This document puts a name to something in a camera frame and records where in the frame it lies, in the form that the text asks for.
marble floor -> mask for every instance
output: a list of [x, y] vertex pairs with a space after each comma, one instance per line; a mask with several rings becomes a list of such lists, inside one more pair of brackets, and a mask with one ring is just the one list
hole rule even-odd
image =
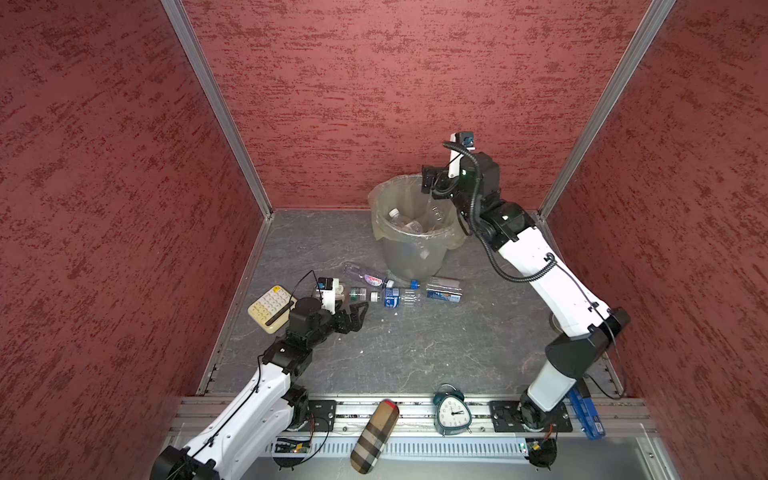
[[[273, 285], [291, 290], [310, 269], [318, 276], [340, 276], [347, 260], [386, 268], [370, 212], [278, 211], [245, 305]], [[444, 382], [468, 394], [520, 393], [556, 337], [544, 301], [529, 285], [496, 275], [474, 238], [446, 254], [438, 275], [462, 281], [459, 304], [426, 300], [420, 308], [386, 309], [372, 303], [363, 328], [333, 334], [317, 346], [296, 382], [312, 394], [430, 393]], [[296, 297], [311, 291], [312, 282], [304, 281]], [[210, 391], [240, 391], [273, 340], [243, 308]]]

black cable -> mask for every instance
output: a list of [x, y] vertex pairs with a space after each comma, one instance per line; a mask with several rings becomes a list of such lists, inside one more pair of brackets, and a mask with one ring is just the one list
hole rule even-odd
[[611, 399], [611, 400], [621, 400], [621, 399], [623, 399], [623, 396], [609, 395], [605, 390], [603, 390], [603, 387], [600, 386], [598, 381], [595, 380], [594, 377], [592, 375], [590, 375], [589, 373], [587, 374], [587, 377], [594, 383], [594, 386], [596, 386], [598, 388], [598, 390], [603, 392], [603, 395], [607, 396], [609, 399]]
[[607, 396], [609, 399], [612, 399], [612, 400], [621, 400], [627, 395], [627, 384], [629, 383], [629, 379], [627, 378], [627, 373], [624, 371], [624, 361], [621, 359], [621, 354], [619, 353], [619, 347], [618, 345], [616, 345], [616, 336], [614, 335], [614, 331], [611, 329], [611, 326], [608, 325], [608, 322], [605, 321], [605, 318], [603, 318], [600, 312], [598, 312], [598, 303], [593, 302], [592, 300], [589, 299], [589, 297], [581, 288], [581, 286], [578, 284], [576, 279], [570, 273], [568, 273], [568, 271], [565, 268], [563, 268], [560, 265], [558, 265], [558, 268], [562, 270], [562, 272], [565, 273], [565, 275], [568, 276], [568, 278], [571, 279], [571, 282], [574, 283], [576, 288], [578, 288], [578, 291], [581, 292], [581, 295], [584, 297], [585, 300], [587, 300], [587, 303], [589, 303], [589, 305], [592, 307], [593, 311], [600, 317], [600, 320], [602, 320], [603, 323], [605, 323], [605, 326], [608, 328], [608, 333], [611, 334], [611, 343], [614, 344], [614, 351], [616, 352], [616, 358], [619, 361], [619, 369], [621, 370], [621, 376], [624, 377], [624, 383], [621, 386], [621, 393], [619, 393], [618, 397], [610, 396], [605, 392], [605, 390], [603, 390], [603, 387], [601, 387], [600, 384], [594, 381], [594, 378], [592, 378], [592, 375], [587, 374], [587, 376], [592, 380], [592, 382], [594, 382], [597, 388], [600, 389], [601, 392], [603, 392], [603, 395]]
[[312, 455], [306, 457], [304, 460], [302, 460], [301, 462], [297, 463], [296, 466], [299, 466], [299, 465], [301, 465], [303, 463], [307, 463], [313, 456], [317, 455], [317, 452], [319, 452], [320, 450], [323, 449], [324, 446], [326, 446], [326, 442], [328, 441], [328, 435], [330, 435], [330, 433], [331, 433], [331, 424], [330, 424], [330, 422], [327, 419], [325, 419], [323, 417], [317, 417], [317, 418], [320, 419], [320, 420], [323, 420], [326, 423], [326, 437], [323, 440], [323, 443], [320, 444], [320, 447], [317, 450], [315, 450]]
[[462, 228], [462, 232], [464, 232], [464, 235], [466, 235], [467, 237], [471, 237], [472, 234], [469, 233], [467, 231], [467, 227], [464, 226], [464, 222], [462, 221], [463, 217], [461, 215], [458, 215], [458, 214], [456, 216], [458, 217], [458, 225]]
[[545, 257], [547, 260], [547, 264], [544, 265], [544, 267], [538, 272], [528, 276], [513, 276], [513, 275], [510, 275], [509, 273], [506, 273], [504, 270], [502, 270], [502, 268], [496, 262], [496, 259], [493, 257], [493, 249], [491, 248], [490, 245], [488, 245], [488, 241], [480, 233], [480, 230], [478, 229], [478, 225], [477, 225], [477, 220], [475, 219], [475, 209], [477, 207], [478, 192], [480, 191], [480, 162], [478, 162], [477, 157], [473, 155], [472, 152], [469, 151], [467, 147], [465, 147], [464, 145], [457, 144], [454, 141], [444, 141], [442, 142], [442, 146], [445, 148], [448, 148], [449, 150], [459, 152], [463, 156], [467, 157], [475, 166], [475, 185], [472, 188], [472, 196], [470, 197], [470, 201], [469, 201], [469, 229], [475, 233], [477, 238], [480, 239], [480, 244], [485, 250], [485, 254], [488, 256], [488, 261], [491, 262], [491, 266], [493, 267], [493, 270], [495, 270], [496, 273], [498, 273], [498, 275], [501, 278], [503, 278], [504, 280], [507, 280], [508, 282], [530, 283], [530, 282], [535, 282], [536, 280], [540, 280], [544, 275], [546, 275], [550, 270], [552, 270], [555, 265], [557, 265], [558, 260], [554, 257], [552, 253], [547, 253]]
[[307, 278], [310, 275], [310, 273], [315, 277], [315, 285], [317, 286], [317, 289], [320, 290], [320, 281], [318, 281], [318, 279], [317, 279], [317, 275], [315, 274], [315, 270], [310, 270], [309, 272], [304, 273], [304, 276], [302, 276], [299, 279], [299, 281], [296, 282], [296, 285], [293, 287], [293, 291], [290, 293], [290, 298], [293, 298], [293, 294], [296, 293], [296, 289], [299, 288], [299, 285], [301, 284], [302, 280]]
[[191, 456], [191, 458], [195, 458], [195, 457], [197, 456], [197, 454], [198, 454], [198, 453], [200, 453], [200, 452], [202, 452], [202, 451], [203, 451], [203, 449], [204, 449], [204, 448], [212, 446], [212, 445], [214, 444], [214, 438], [216, 438], [216, 435], [219, 435], [219, 432], [221, 432], [221, 429], [223, 429], [223, 428], [224, 428], [224, 426], [225, 426], [225, 425], [226, 425], [226, 424], [227, 424], [227, 423], [228, 423], [228, 422], [229, 422], [229, 421], [232, 419], [232, 417], [234, 417], [234, 416], [235, 416], [235, 414], [237, 413], [237, 411], [238, 411], [238, 410], [240, 410], [240, 407], [242, 407], [243, 405], [245, 405], [245, 404], [246, 404], [246, 402], [248, 402], [248, 400], [250, 399], [250, 397], [251, 397], [251, 396], [252, 396], [254, 393], [256, 393], [256, 392], [258, 392], [258, 391], [259, 391], [259, 384], [261, 383], [261, 358], [262, 358], [263, 356], [264, 356], [264, 354], [262, 353], [261, 355], [259, 355], [258, 357], [256, 357], [256, 362], [257, 362], [257, 364], [258, 364], [258, 366], [259, 366], [259, 376], [258, 376], [258, 378], [257, 378], [257, 380], [256, 380], [256, 385], [254, 385], [254, 386], [253, 386], [253, 388], [250, 390], [250, 393], [248, 393], [248, 396], [245, 398], [245, 400], [243, 400], [243, 401], [242, 401], [242, 402], [241, 402], [241, 403], [240, 403], [240, 404], [237, 406], [237, 408], [234, 410], [234, 412], [230, 413], [230, 415], [227, 417], [227, 419], [226, 419], [226, 420], [224, 420], [224, 423], [222, 423], [222, 424], [221, 424], [221, 426], [220, 426], [218, 429], [216, 429], [216, 431], [214, 432], [214, 434], [213, 434], [213, 435], [211, 435], [210, 437], [208, 437], [208, 440], [206, 440], [206, 441], [205, 441], [205, 443], [203, 444], [203, 446], [201, 446], [201, 447], [200, 447], [200, 449], [199, 449], [199, 450], [197, 450], [197, 452], [195, 452], [195, 453], [194, 453], [194, 455], [192, 455], [192, 456]]

white robotic arm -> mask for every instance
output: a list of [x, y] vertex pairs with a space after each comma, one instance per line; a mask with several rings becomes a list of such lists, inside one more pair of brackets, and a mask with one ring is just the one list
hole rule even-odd
[[286, 335], [264, 352], [259, 369], [228, 407], [183, 449], [166, 447], [150, 480], [240, 480], [267, 446], [286, 429], [310, 419], [306, 390], [292, 385], [312, 361], [312, 348], [332, 332], [357, 332], [368, 303], [335, 313], [320, 300], [302, 298], [290, 310]]
[[[530, 283], [563, 330], [547, 346], [547, 362], [519, 404], [520, 422], [533, 431], [544, 429], [552, 424], [553, 411], [568, 390], [615, 342], [630, 318], [620, 308], [609, 309], [584, 286], [522, 207], [501, 198], [499, 166], [488, 155], [473, 152], [472, 132], [458, 132], [443, 146], [451, 151], [449, 165], [422, 167], [422, 193], [450, 199], [482, 243], [494, 270], [510, 282]], [[460, 172], [457, 177], [451, 175], [455, 171]], [[494, 251], [523, 276], [502, 270]]]

plastic trash bag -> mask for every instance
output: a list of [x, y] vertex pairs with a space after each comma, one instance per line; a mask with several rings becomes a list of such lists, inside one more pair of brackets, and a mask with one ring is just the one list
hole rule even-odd
[[[421, 192], [421, 175], [400, 175], [376, 185], [368, 195], [373, 236], [382, 240], [387, 267], [403, 280], [422, 280], [440, 270], [446, 250], [464, 244], [466, 235], [450, 200]], [[408, 233], [389, 221], [389, 212], [424, 222], [424, 233]]]

aluminum frame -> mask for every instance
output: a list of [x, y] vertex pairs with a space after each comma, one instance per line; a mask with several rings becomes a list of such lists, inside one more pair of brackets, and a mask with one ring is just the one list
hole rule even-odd
[[197, 80], [200, 82], [200, 86], [203, 87], [203, 92], [205, 92], [205, 96], [210, 102], [210, 107], [214, 110], [216, 119], [219, 121], [221, 130], [224, 132], [224, 137], [227, 138], [232, 153], [234, 153], [237, 163], [243, 171], [243, 176], [245, 176], [245, 179], [248, 182], [248, 187], [250, 187], [253, 197], [256, 198], [256, 202], [259, 204], [261, 214], [264, 216], [264, 219], [266, 219], [272, 212], [274, 212], [274, 210], [270, 204], [269, 198], [266, 196], [266, 191], [261, 183], [261, 179], [256, 173], [256, 168], [253, 166], [253, 162], [245, 147], [243, 138], [237, 130], [237, 125], [232, 118], [230, 109], [227, 107], [227, 103], [221, 94], [221, 90], [219, 90], [219, 85], [216, 83], [214, 73], [210, 70], [208, 61], [205, 59], [203, 49], [200, 47], [200, 42], [197, 41], [197, 36], [195, 35], [190, 19], [187, 16], [187, 11], [184, 10], [181, 0], [161, 0], [161, 2], [170, 19], [170, 23], [174, 27], [176, 36], [179, 38], [179, 42], [181, 42], [181, 46], [187, 54], [187, 58], [197, 76]]
[[261, 228], [256, 237], [256, 243], [253, 245], [253, 249], [250, 252], [248, 263], [246, 263], [243, 275], [240, 277], [240, 282], [237, 284], [237, 290], [235, 290], [232, 303], [230, 303], [230, 308], [227, 311], [227, 316], [224, 317], [224, 323], [219, 331], [219, 336], [216, 338], [216, 346], [210, 354], [208, 364], [205, 367], [205, 373], [200, 380], [200, 385], [197, 387], [196, 395], [205, 395], [210, 383], [215, 381], [214, 373], [216, 372], [216, 367], [221, 364], [224, 353], [227, 351], [227, 342], [229, 342], [230, 336], [232, 335], [237, 316], [240, 315], [240, 312], [243, 310], [243, 301], [248, 292], [248, 286], [253, 278], [253, 273], [256, 271], [256, 267], [259, 264], [259, 258], [261, 258], [264, 245], [266, 245], [266, 239], [270, 234], [270, 227], [272, 226], [273, 219], [273, 214], [264, 217], [264, 222], [261, 224]]
[[555, 179], [552, 187], [547, 193], [547, 197], [541, 203], [541, 207], [538, 209], [539, 215], [543, 221], [546, 221], [549, 214], [552, 213], [554, 206], [560, 200], [560, 196], [565, 191], [568, 182], [573, 177], [576, 168], [584, 159], [584, 155], [587, 153], [590, 145], [597, 137], [598, 132], [605, 123], [608, 114], [613, 110], [614, 105], [621, 96], [621, 92], [629, 83], [632, 74], [637, 70], [637, 66], [643, 59], [645, 52], [650, 47], [651, 42], [656, 38], [656, 34], [659, 32], [664, 20], [667, 18], [670, 10], [674, 6], [676, 0], [653, 0], [645, 12], [643, 19], [637, 26], [632, 39], [627, 45], [627, 49], [621, 56], [611, 79], [608, 81], [603, 90], [603, 94], [600, 96], [600, 100], [595, 105], [592, 115], [587, 120], [584, 130], [579, 135], [576, 143], [574, 144], [571, 153], [565, 160], [562, 170], [557, 179]]

